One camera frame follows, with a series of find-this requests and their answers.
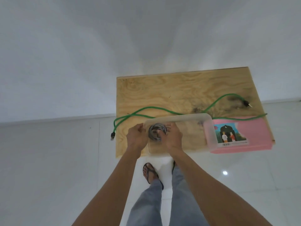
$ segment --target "transparent plastic container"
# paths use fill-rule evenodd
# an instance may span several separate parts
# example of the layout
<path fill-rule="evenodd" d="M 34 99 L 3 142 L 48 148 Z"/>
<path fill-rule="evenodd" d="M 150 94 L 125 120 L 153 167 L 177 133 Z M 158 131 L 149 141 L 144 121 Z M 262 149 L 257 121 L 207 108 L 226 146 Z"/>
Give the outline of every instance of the transparent plastic container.
<path fill-rule="evenodd" d="M 148 119 L 143 126 L 147 130 L 153 124 L 175 122 L 183 133 L 182 148 L 186 152 L 212 151 L 218 146 L 212 118 L 207 113 L 187 114 Z M 168 155 L 161 141 L 148 139 L 146 152 L 149 156 Z"/>

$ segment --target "gray pants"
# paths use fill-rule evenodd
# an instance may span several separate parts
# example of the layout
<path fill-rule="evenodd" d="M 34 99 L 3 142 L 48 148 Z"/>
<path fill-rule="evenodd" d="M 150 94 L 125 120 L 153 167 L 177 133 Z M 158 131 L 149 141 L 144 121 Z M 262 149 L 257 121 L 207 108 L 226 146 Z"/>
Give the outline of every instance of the gray pants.
<path fill-rule="evenodd" d="M 162 187 L 154 180 L 133 206 L 127 226 L 162 226 L 161 221 Z M 172 202 L 170 226 L 209 226 L 179 167 L 172 174 Z"/>

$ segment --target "hand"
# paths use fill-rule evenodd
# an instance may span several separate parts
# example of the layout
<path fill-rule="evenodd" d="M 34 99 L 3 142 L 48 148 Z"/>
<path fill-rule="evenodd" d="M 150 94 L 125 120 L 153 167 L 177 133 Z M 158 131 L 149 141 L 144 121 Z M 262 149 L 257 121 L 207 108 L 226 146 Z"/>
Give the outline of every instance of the hand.
<path fill-rule="evenodd" d="M 140 157 L 141 151 L 148 143 L 148 135 L 146 129 L 143 128 L 143 123 L 130 128 L 126 138 L 128 140 L 127 150 L 139 153 L 138 157 Z"/>
<path fill-rule="evenodd" d="M 165 124 L 168 133 L 165 134 L 162 130 L 158 130 L 157 133 L 161 137 L 162 144 L 167 148 L 167 151 L 172 155 L 175 151 L 182 151 L 182 136 L 178 126 L 175 123 Z"/>

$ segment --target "green cord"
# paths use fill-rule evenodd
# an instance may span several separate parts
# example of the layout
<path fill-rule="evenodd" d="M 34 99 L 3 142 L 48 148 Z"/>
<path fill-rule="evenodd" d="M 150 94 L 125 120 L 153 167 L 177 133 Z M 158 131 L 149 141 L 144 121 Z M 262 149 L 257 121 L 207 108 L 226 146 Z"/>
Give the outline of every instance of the green cord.
<path fill-rule="evenodd" d="M 226 97 L 226 96 L 235 96 L 239 99 L 241 99 L 243 102 L 245 102 L 246 100 L 238 95 L 238 94 L 235 94 L 235 93 L 228 93 L 228 94 L 224 94 L 222 96 L 220 96 L 219 98 L 217 98 L 215 100 L 215 102 L 213 102 L 208 108 L 206 108 L 205 110 L 203 110 L 201 113 L 206 113 L 210 108 L 212 108 L 220 99 Z M 132 116 L 139 116 L 139 117 L 145 117 L 145 118 L 150 118 L 150 119 L 153 119 L 155 117 L 151 117 L 151 116 L 148 116 L 148 115 L 143 115 L 143 114 L 137 114 L 138 112 L 142 111 L 142 110 L 145 110 L 145 109 L 148 109 L 148 108 L 154 108 L 154 109 L 160 109 L 160 110 L 164 110 L 166 112 L 169 112 L 171 114 L 175 114 L 175 115 L 184 115 L 183 113 L 177 113 L 177 112 L 174 112 L 174 111 L 171 111 L 171 110 L 168 110 L 168 109 L 165 109 L 165 108 L 162 108 L 162 107 L 156 107 L 156 106 L 146 106 L 146 107 L 143 107 L 131 114 L 128 114 L 128 115 L 125 115 L 125 116 L 122 116 L 122 117 L 118 117 L 114 120 L 114 130 L 113 130 L 113 133 L 115 133 L 117 127 L 125 120 L 127 120 L 128 118 L 132 117 Z M 246 119 L 238 119 L 238 118 L 228 118 L 228 117 L 213 117 L 212 119 L 213 120 L 216 120 L 216 119 L 227 119 L 227 120 L 234 120 L 234 121 L 250 121 L 250 120 L 254 120 L 254 119 L 258 119 L 258 118 L 261 118 L 261 117 L 264 117 L 266 116 L 267 113 L 265 114 L 261 114 L 259 116 L 256 116 L 256 117 L 252 117 L 252 118 L 246 118 Z"/>

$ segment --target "flip-flop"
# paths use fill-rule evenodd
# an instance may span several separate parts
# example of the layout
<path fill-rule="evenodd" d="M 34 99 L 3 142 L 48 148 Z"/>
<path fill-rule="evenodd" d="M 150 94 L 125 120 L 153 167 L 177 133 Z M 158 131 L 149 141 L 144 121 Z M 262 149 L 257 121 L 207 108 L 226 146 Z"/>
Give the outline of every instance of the flip-flop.
<path fill-rule="evenodd" d="M 175 161 L 173 161 L 173 167 L 172 167 L 172 170 L 171 170 L 171 174 L 173 173 L 174 168 L 175 168 Z"/>
<path fill-rule="evenodd" d="M 146 164 L 144 164 L 144 166 L 143 166 L 143 168 L 142 168 L 142 171 L 143 171 L 143 169 L 144 169 L 144 167 L 146 168 L 146 180 L 147 180 L 147 182 L 150 184 L 150 182 L 148 181 L 148 174 L 149 174 L 149 172 L 153 172 L 155 175 L 157 175 L 157 177 L 158 177 L 158 179 L 159 179 L 159 175 L 158 175 L 158 173 L 155 171 L 155 170 L 153 170 L 153 169 L 151 169 L 151 168 L 149 168 L 148 166 L 147 166 L 147 164 L 148 164 L 149 162 L 147 162 Z"/>

